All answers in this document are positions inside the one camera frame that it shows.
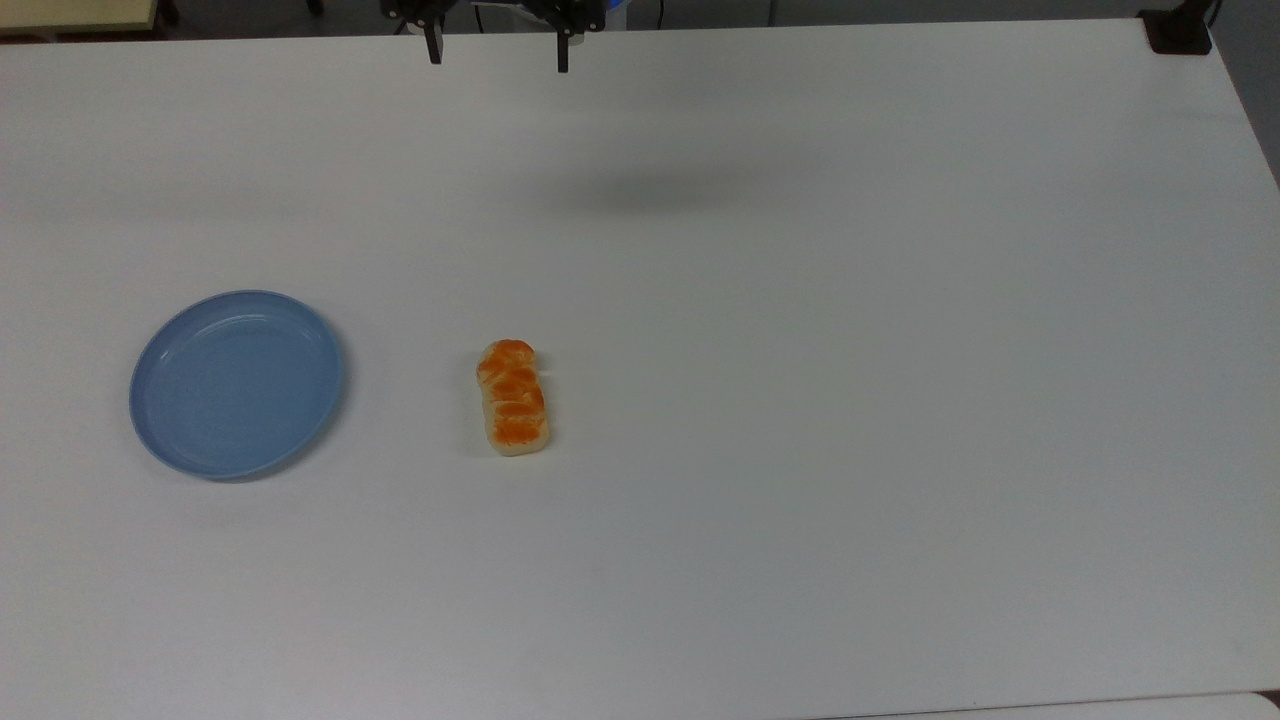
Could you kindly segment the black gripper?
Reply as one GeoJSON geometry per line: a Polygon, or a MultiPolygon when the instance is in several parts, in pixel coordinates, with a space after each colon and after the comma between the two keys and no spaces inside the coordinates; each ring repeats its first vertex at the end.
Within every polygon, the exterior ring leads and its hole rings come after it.
{"type": "MultiPolygon", "coordinates": [[[[380,13],[388,19],[424,27],[428,55],[433,65],[443,63],[444,18],[460,1],[380,1],[380,13]]],[[[484,6],[503,6],[557,32],[557,72],[570,72],[572,33],[602,32],[607,26],[607,1],[467,1],[484,6]]]]}

